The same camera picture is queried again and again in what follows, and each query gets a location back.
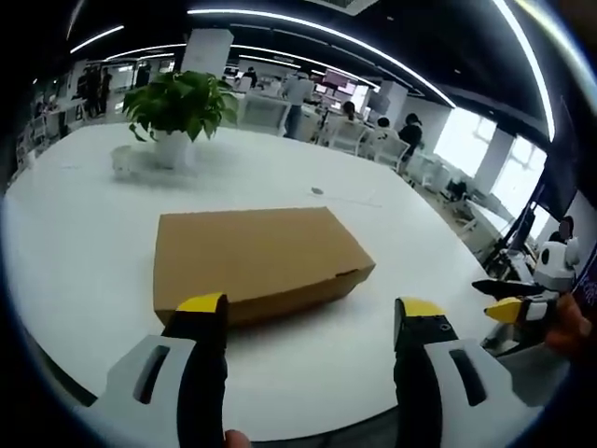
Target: white flower pot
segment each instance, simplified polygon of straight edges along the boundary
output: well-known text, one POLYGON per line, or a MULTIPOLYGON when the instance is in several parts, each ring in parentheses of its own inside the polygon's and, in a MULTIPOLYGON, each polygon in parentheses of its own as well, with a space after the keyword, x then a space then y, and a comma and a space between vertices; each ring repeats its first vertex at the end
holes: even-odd
POLYGON ((169 170, 181 170, 187 164, 187 152, 190 147, 190 138, 186 133, 174 131, 155 132, 156 140, 156 161, 162 168, 169 170))

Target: computer screen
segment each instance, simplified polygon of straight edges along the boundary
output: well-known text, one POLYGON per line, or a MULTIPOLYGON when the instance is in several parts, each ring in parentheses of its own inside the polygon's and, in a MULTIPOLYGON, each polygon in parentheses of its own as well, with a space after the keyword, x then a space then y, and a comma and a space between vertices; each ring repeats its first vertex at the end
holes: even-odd
POLYGON ((348 84, 348 77, 341 75, 340 73, 327 70, 324 83, 336 87, 346 87, 348 84))
POLYGON ((354 94, 355 89, 356 89, 356 84, 353 84, 352 82, 347 82, 346 87, 342 87, 342 86, 338 87, 338 91, 348 93, 349 95, 354 94))

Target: led light strip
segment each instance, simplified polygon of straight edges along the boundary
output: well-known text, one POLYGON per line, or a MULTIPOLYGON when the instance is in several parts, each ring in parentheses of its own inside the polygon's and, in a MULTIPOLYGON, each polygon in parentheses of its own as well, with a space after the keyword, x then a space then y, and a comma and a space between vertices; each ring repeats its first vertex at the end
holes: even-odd
POLYGON ((129 54, 140 53, 142 51, 150 51, 151 49, 173 49, 176 47, 186 47, 187 44, 169 44, 169 45, 157 45, 156 47, 145 47, 144 49, 132 49, 131 51, 125 51, 124 53, 113 54, 104 59, 104 62, 112 61, 113 59, 120 58, 122 56, 128 56, 129 54))
POLYGON ((456 107, 456 104, 450 98, 448 98, 448 96, 446 96, 446 94, 444 92, 442 92, 440 89, 438 89, 436 86, 434 86, 427 79, 425 79, 424 77, 419 75, 417 72, 415 72, 411 68, 407 67, 405 64, 394 59, 392 56, 384 53, 383 51, 381 51, 379 49, 376 49, 375 47, 372 47, 371 45, 369 45, 363 41, 355 39, 352 36, 346 35, 344 33, 336 31, 336 30, 332 30, 331 28, 327 28, 327 27, 319 25, 317 23, 313 23, 311 21, 304 21, 303 19, 297 19, 295 17, 284 16, 282 14, 273 14, 271 12, 264 12, 264 11, 251 11, 251 10, 247 10, 247 9, 190 9, 189 11, 187 11, 187 14, 188 15, 244 14, 247 16, 267 17, 269 19, 276 19, 279 21, 291 21, 293 23, 298 23, 298 24, 301 24, 304 26, 308 26, 310 28, 314 28, 319 31, 323 31, 324 33, 328 33, 329 35, 334 35, 341 39, 348 40, 349 42, 352 42, 352 43, 358 45, 359 47, 362 47, 363 49, 367 49, 367 50, 371 51, 372 53, 377 54, 378 56, 381 56, 389 63, 394 64, 395 66, 397 66, 397 67, 401 68, 402 70, 404 70, 405 72, 407 72, 412 77, 418 79, 427 88, 429 88, 431 91, 435 92, 438 96, 440 96, 451 107, 456 107))
POLYGON ((514 32, 519 44, 521 44, 522 51, 524 51, 527 61, 531 65, 533 75, 535 76, 535 82, 537 84, 537 88, 539 89, 539 94, 541 95, 541 102, 543 103, 545 118, 548 122, 549 141, 552 142, 553 137, 555 137, 556 134, 556 124, 553 118, 553 111, 551 110, 551 102, 549 101, 548 86, 543 78, 543 73, 541 73, 541 68, 539 68, 539 62, 535 57, 535 53, 533 52, 533 48, 529 43, 529 39, 527 39, 526 34, 521 28, 521 25, 514 17, 514 14, 512 14, 512 11, 510 11, 510 9, 507 7, 504 0, 493 0, 493 2, 504 16, 504 19, 506 19, 507 24, 510 25, 512 32, 514 32))
POLYGON ((152 59, 152 58, 166 58, 168 56, 174 56, 174 53, 160 53, 160 54, 150 54, 149 56, 141 56, 139 61, 143 59, 152 59))
POLYGON ((303 58, 302 56, 297 56, 296 54, 286 53, 284 51, 278 51, 276 49, 263 49, 261 47, 250 47, 248 45, 231 45, 230 47, 233 49, 252 49, 254 51, 265 51, 266 53, 278 54, 280 56, 286 56, 288 58, 299 59, 299 60, 305 61, 307 63, 314 63, 317 65, 322 65, 325 68, 328 68, 334 72, 340 73, 341 75, 345 75, 346 77, 351 77, 352 79, 356 79, 361 82, 364 82, 365 84, 368 84, 369 86, 371 86, 373 89, 376 89, 377 91, 380 89, 380 86, 372 83, 368 79, 364 79, 363 77, 358 77, 357 75, 347 72, 346 70, 342 70, 341 68, 334 67, 333 65, 329 65, 327 63, 320 63, 319 61, 314 61, 313 59, 309 59, 309 58, 303 58))
POLYGON ((87 47, 91 42, 95 42, 96 40, 101 39, 102 37, 106 37, 107 35, 111 35, 112 33, 115 33, 116 31, 120 31, 122 29, 124 29, 124 25, 117 26, 116 28, 112 28, 111 30, 108 30, 108 31, 104 31, 103 33, 98 34, 97 36, 92 37, 91 39, 88 39, 85 42, 83 42, 82 44, 77 45, 76 47, 71 49, 71 54, 73 54, 75 51, 79 51, 83 47, 87 47))
POLYGON ((287 65, 289 67, 300 68, 300 65, 296 65, 295 63, 283 63, 281 61, 276 61, 275 59, 258 58, 257 56, 249 56, 248 54, 242 54, 239 56, 239 58, 255 59, 256 61, 263 61, 265 63, 278 63, 280 65, 287 65))

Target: green leaves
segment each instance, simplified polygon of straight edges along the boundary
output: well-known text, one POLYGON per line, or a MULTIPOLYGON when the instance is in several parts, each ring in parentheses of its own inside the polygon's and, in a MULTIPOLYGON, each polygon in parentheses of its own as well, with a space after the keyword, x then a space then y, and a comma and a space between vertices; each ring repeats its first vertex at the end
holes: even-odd
POLYGON ((226 121, 236 124, 236 110, 227 107, 226 109, 222 110, 222 117, 224 117, 226 121))
POLYGON ((164 73, 149 85, 127 93, 123 111, 139 141, 145 139, 137 133, 135 123, 152 139, 154 131, 181 131, 191 141, 205 131, 211 138, 222 119, 236 123, 238 101, 229 90, 228 84, 211 74, 164 73))
POLYGON ((146 141, 143 137, 141 137, 137 133, 137 128, 135 127, 134 123, 131 123, 131 126, 129 126, 129 129, 132 131, 132 133, 134 133, 134 138, 136 138, 138 141, 140 141, 140 142, 145 142, 146 141))
POLYGON ((190 138, 191 142, 194 142, 197 138, 197 135, 201 132, 201 128, 203 125, 201 124, 201 120, 198 117, 191 117, 188 121, 187 126, 187 134, 188 138, 190 138))

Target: human hand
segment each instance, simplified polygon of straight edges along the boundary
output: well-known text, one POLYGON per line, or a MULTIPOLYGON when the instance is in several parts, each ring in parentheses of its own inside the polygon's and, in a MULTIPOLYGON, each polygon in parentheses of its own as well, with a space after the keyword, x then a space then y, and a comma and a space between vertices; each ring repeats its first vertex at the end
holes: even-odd
POLYGON ((251 442, 242 432, 231 429, 226 431, 226 448, 251 448, 251 442))
POLYGON ((592 324, 580 313, 575 298, 569 293, 558 299, 557 315, 558 321, 549 329, 545 344, 560 355, 576 357, 591 334, 592 324))

